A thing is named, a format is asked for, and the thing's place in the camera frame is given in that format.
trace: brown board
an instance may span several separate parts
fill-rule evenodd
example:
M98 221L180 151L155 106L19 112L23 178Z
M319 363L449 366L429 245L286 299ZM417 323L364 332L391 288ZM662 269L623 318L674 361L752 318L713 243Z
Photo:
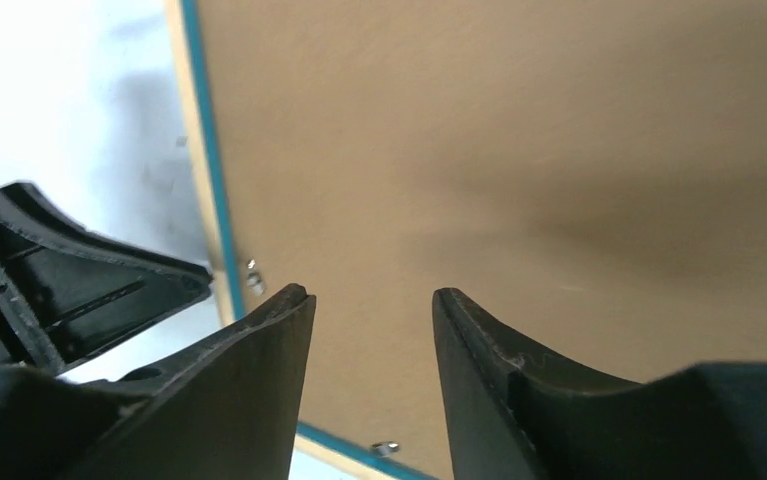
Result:
M319 297L302 420L449 478L443 286L633 380L767 359L767 1L199 8L236 240Z

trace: light wood edge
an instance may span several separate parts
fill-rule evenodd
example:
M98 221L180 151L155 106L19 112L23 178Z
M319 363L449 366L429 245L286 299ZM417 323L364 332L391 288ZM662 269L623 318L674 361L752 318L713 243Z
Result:
M295 450L338 468L358 480L395 480L395 477L390 477L300 435L295 435Z
M203 231L206 235L206 245L209 254L209 265L212 267L213 294L218 305L218 316L221 326L226 327L236 318L233 314L230 284L227 279L227 265L221 250L221 234L218 229L218 216L215 210L215 196L212 181L209 177L209 166L204 147L203 126L200 119L200 108L195 90L192 64L189 57L189 45L186 37L186 27L183 21L183 11L179 0L163 0L165 4L165 21L168 34L171 37L171 51L174 55L174 70L177 77L180 105L183 110L183 120L188 136L187 145L192 163L192 177L197 192L198 206Z

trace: teal strip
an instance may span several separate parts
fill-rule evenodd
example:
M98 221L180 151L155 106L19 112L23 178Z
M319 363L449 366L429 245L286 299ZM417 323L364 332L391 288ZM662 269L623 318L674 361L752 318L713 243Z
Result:
M209 180L212 183L212 200L215 202L215 215L218 220L218 235L227 269L227 282L230 284L230 299L233 316L240 319L245 316L245 304L239 280L239 263L233 243L233 229L227 207L227 194L224 191L224 177L221 174L221 155L218 149L218 135L215 130L215 118L212 114L212 102L209 95L209 80L206 74L206 59L203 56L203 42L200 33L200 21L196 0L180 0L183 12L183 24L186 29L186 41L189 45L189 57L192 63L195 95L197 96L200 122L203 128L203 143L206 149L206 163L209 167Z
M239 272L235 268L236 253L233 249L233 230L230 226L230 216L227 209L227 196L224 192L224 178L221 174L221 157L218 152L218 137L215 131L215 118L212 115L212 103L209 96L209 81L206 75L206 60L203 56L200 22L197 14L197 0L180 0L183 12L183 23L189 45L189 56L192 63L195 93L200 109L200 121L203 126L203 141L206 148L206 161L209 165L209 178L212 182L215 213L218 217L218 234L221 237L221 249L224 251L224 262L227 264L227 279L230 284L230 295L233 301L233 313L236 318L245 315L242 301L242 288ZM391 477L403 480L433 480L417 470L385 458L380 458L370 451L352 443L346 442L305 423L298 423L298 434L316 442L330 450L336 451L359 463L383 472Z

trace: brown backing board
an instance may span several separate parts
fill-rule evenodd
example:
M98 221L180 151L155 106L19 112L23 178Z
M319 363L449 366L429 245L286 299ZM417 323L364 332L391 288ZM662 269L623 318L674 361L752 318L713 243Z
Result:
M199 8L236 240L320 299L304 421L450 477L442 286L634 380L767 359L767 1Z

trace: black plastic part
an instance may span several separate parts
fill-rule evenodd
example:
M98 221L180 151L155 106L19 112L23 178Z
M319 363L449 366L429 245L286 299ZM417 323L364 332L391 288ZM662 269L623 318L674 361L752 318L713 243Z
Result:
M570 360L456 289L433 323L458 480L767 479L767 364L636 384Z
M314 313L290 285L117 382L0 367L0 479L287 478Z
M0 363L63 372L208 297L210 282L86 231L31 184L0 189Z

